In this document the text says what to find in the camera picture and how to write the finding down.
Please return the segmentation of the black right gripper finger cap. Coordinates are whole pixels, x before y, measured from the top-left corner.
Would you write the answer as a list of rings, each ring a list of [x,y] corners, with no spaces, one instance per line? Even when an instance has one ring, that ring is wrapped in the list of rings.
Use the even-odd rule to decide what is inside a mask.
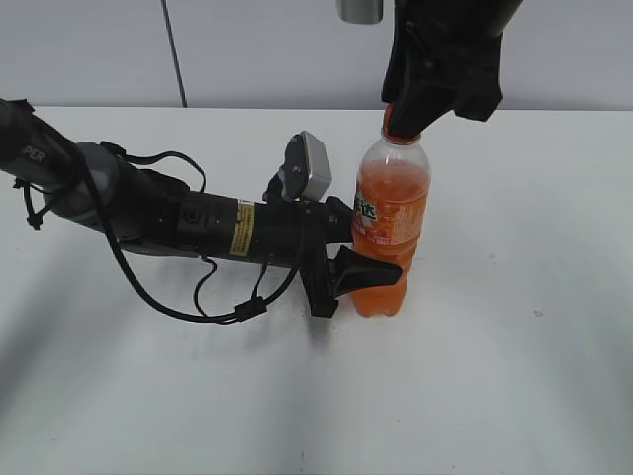
[[[393,46],[381,98],[395,104],[396,117],[420,131],[451,110],[456,98],[460,48],[453,47],[435,61],[407,52],[393,59]]]

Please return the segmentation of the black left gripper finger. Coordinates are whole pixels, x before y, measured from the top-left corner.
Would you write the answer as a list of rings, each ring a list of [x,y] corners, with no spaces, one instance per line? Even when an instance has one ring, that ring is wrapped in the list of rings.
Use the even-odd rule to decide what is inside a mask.
[[[342,246],[328,261],[330,295],[338,298],[358,290],[398,283],[403,270],[396,264],[360,255]]]
[[[352,243],[353,210],[341,199],[329,196],[325,202],[326,213],[326,242]]]

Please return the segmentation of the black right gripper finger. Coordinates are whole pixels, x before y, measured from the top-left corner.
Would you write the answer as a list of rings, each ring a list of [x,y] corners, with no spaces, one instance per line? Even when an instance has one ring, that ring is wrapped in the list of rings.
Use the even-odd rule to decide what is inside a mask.
[[[452,109],[463,119],[485,122],[503,94],[500,87],[502,37],[468,44],[460,51],[456,98]]]

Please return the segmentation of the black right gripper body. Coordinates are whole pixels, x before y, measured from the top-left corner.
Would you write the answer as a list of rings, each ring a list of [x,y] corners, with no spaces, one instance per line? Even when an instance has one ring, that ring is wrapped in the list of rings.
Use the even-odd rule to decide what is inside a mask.
[[[393,59],[411,52],[435,61],[451,48],[495,39],[521,4],[521,0],[397,1]]]

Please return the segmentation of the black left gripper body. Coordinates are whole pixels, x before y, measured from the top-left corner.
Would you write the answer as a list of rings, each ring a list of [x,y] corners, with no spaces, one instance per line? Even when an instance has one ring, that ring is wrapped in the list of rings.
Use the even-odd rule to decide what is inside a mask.
[[[301,276],[311,314],[331,318],[337,300],[326,246],[335,242],[336,206],[333,197],[252,203],[189,193],[180,203],[174,246],[208,258],[287,267]]]

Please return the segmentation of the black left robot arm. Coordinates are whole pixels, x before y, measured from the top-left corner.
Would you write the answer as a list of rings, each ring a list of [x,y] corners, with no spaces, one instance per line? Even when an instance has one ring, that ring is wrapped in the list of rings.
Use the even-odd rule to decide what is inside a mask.
[[[352,251],[352,210],[327,192],[325,145],[291,137],[261,202],[193,190],[154,169],[156,156],[134,156],[111,142],[67,139],[25,100],[1,104],[1,168],[25,196],[33,228],[45,213],[101,232],[134,288],[127,253],[285,267],[300,278],[316,317],[331,317],[342,295],[397,283],[402,269]]]

